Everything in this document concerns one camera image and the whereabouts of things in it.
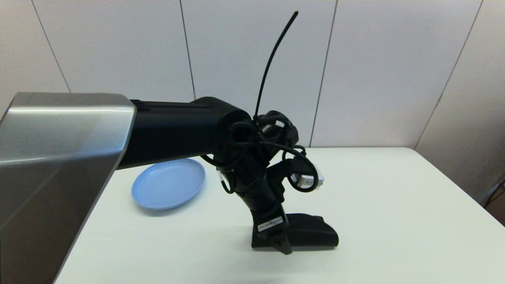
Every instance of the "white plug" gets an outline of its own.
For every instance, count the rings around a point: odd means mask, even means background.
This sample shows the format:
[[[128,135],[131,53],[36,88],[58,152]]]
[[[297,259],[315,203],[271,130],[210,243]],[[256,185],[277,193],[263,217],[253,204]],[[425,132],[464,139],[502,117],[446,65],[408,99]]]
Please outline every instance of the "white plug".
[[[314,167],[317,170],[317,175],[318,175],[318,183],[316,189],[319,189],[320,186],[323,185],[324,182],[324,176],[319,170],[319,168],[314,165]],[[312,186],[314,183],[314,177],[311,175],[306,175],[306,174],[293,174],[291,175],[291,179],[297,183],[297,185],[301,188],[309,188]]]

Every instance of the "cable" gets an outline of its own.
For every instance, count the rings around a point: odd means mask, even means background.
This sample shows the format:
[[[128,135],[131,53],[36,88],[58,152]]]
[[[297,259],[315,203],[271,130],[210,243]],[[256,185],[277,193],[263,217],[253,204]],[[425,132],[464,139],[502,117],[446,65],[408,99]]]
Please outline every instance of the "cable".
[[[304,192],[304,193],[311,192],[311,191],[313,191],[313,190],[315,190],[317,188],[317,186],[318,186],[317,180],[319,180],[319,175],[317,174],[316,167],[313,165],[313,163],[309,159],[307,159],[307,157],[305,155],[303,155],[302,153],[296,151],[294,148],[290,148],[288,146],[284,146],[284,145],[277,144],[277,143],[272,143],[272,142],[266,142],[266,141],[258,141],[258,142],[235,142],[233,140],[230,140],[230,143],[233,146],[236,146],[236,147],[272,147],[272,148],[276,148],[276,149],[288,152],[290,154],[293,154],[294,156],[302,159],[311,168],[311,171],[314,174],[313,175],[314,182],[312,183],[312,185],[310,187],[308,187],[308,188],[302,188],[302,187],[298,186],[293,180],[291,180],[290,178],[288,178],[289,183],[291,184],[291,186],[294,189],[296,189],[296,190],[298,190],[300,192]]]
[[[282,30],[282,33],[275,43],[274,49],[272,50],[272,53],[270,53],[270,58],[268,59],[267,67],[265,68],[265,72],[263,73],[263,79],[261,80],[261,86],[260,86],[260,93],[258,94],[258,102],[256,103],[256,111],[253,116],[253,120],[256,122],[258,118],[258,110],[260,109],[260,101],[261,101],[261,94],[263,93],[263,86],[265,85],[265,80],[267,79],[267,73],[268,69],[270,68],[270,64],[272,63],[272,59],[274,58],[275,52],[277,51],[277,48],[279,47],[279,44],[282,41],[282,38],[286,34],[287,30],[295,20],[295,18],[298,16],[298,11],[294,11],[293,15],[291,16],[291,19],[287,22],[286,26],[284,27],[284,30]]]
[[[491,195],[489,196],[489,198],[487,199],[486,203],[484,204],[484,209],[486,209],[489,204],[491,204],[491,202],[495,201],[500,195],[502,195],[503,193],[505,193],[505,190],[503,190],[503,192],[501,192],[500,194],[498,194],[496,197],[494,196],[500,189],[502,189],[502,187],[505,185],[505,179],[499,183],[499,185],[496,187],[496,189],[493,191],[493,193],[491,193]]]

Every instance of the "metal cover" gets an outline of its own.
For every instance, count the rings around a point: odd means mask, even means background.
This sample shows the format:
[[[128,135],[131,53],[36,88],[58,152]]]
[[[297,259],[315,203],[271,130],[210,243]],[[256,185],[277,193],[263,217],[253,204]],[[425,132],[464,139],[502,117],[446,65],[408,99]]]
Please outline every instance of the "metal cover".
[[[134,117],[120,94],[16,94],[0,121],[1,283],[55,279]]]

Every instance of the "sticker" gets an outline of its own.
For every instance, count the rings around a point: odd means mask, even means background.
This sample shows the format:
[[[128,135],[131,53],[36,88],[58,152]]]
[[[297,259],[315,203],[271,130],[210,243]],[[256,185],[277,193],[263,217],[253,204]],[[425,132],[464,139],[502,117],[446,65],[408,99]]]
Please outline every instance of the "sticker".
[[[264,230],[271,228],[271,227],[273,227],[277,224],[280,224],[282,222],[284,222],[284,221],[282,220],[282,217],[279,216],[279,217],[272,219],[268,222],[265,222],[263,224],[259,224],[258,225],[258,232],[264,231]]]

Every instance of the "black antenna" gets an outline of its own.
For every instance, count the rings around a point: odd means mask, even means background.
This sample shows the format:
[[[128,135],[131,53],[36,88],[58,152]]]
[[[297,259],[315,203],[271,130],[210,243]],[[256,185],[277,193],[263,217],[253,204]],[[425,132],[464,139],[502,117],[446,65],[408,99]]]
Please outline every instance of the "black antenna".
[[[291,19],[289,19],[289,22],[287,22],[286,27],[282,31],[279,39],[275,43],[274,49],[272,50],[272,53],[270,53],[270,58],[268,59],[267,67],[265,68],[265,73],[263,73],[263,79],[261,80],[261,87],[260,87],[260,93],[258,94],[258,102],[256,103],[256,111],[253,116],[253,120],[256,122],[258,118],[258,110],[260,109],[260,101],[261,101],[261,94],[263,93],[263,86],[265,85],[265,79],[267,78],[267,73],[268,69],[270,68],[270,63],[272,63],[272,59],[274,58],[275,52],[277,51],[277,48],[279,47],[279,44],[282,41],[282,38],[286,34],[287,30],[295,20],[295,18],[298,16],[298,11],[294,11],[293,16],[291,16]]]

